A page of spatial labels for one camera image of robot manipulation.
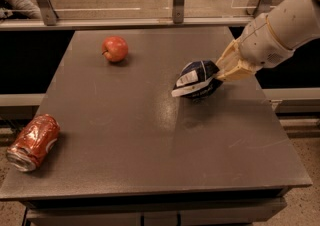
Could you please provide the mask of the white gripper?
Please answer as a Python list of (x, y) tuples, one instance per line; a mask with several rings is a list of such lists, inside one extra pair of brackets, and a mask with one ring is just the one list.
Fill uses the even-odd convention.
[(234, 39), (216, 61), (219, 68), (216, 78), (223, 82), (248, 78), (261, 67), (276, 67), (293, 53), (279, 41), (268, 15), (262, 13), (244, 28), (238, 40)]

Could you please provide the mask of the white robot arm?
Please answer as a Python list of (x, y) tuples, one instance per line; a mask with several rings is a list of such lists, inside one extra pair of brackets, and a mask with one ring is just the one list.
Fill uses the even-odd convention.
[(320, 37), (320, 0), (284, 0), (248, 23), (217, 60), (220, 81), (254, 75), (291, 58), (295, 50)]

